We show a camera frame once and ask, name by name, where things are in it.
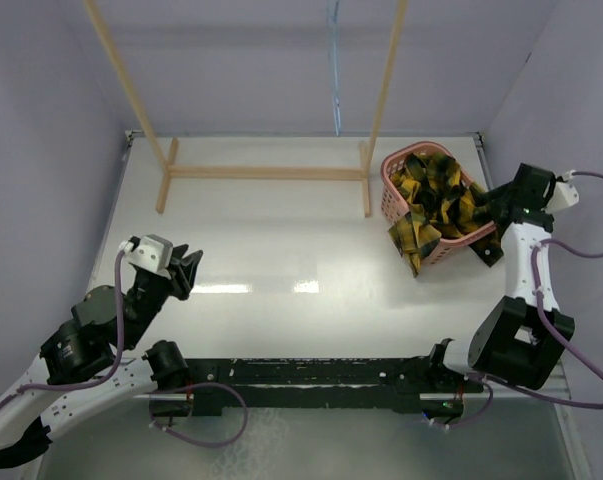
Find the yellow black plaid shirt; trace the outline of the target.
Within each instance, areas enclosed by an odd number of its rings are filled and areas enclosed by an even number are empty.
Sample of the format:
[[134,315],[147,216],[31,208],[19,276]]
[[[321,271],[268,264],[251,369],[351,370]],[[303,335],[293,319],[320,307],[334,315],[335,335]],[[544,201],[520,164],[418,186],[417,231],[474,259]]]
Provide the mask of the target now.
[[414,276],[443,240],[460,240],[491,221],[486,191],[463,181],[461,166],[450,155],[410,153],[390,181],[408,211],[389,235]]

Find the blue wire hanger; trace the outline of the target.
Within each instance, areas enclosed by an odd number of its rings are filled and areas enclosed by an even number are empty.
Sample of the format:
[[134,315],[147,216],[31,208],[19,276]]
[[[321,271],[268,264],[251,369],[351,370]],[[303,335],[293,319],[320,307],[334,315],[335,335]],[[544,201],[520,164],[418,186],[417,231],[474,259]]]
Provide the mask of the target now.
[[342,134],[342,118],[339,92],[339,59],[338,59],[338,18],[340,1],[328,0],[326,5],[326,20],[328,29],[328,59],[330,64],[331,104],[335,136]]

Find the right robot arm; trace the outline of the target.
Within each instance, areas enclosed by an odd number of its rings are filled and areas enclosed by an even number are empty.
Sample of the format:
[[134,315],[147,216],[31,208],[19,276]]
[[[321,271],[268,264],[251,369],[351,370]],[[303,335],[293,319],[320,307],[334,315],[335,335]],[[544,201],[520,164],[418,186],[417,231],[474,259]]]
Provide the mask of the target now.
[[432,348],[425,376],[437,391],[471,374],[538,390],[574,335],[575,321],[560,312],[552,290],[548,244],[553,213],[578,202],[576,189],[566,177],[521,164],[490,194],[490,214],[502,230],[504,295],[469,342],[446,338]]

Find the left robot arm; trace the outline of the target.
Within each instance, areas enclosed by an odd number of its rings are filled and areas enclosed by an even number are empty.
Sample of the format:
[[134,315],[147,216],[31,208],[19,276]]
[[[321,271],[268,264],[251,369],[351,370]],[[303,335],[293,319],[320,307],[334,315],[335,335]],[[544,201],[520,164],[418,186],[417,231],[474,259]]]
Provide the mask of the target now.
[[187,369],[173,342],[124,363],[164,304],[185,301],[203,257],[154,235],[132,237],[115,256],[114,282],[99,285],[41,345],[0,396],[0,470],[41,457],[64,426],[150,387],[183,387]]

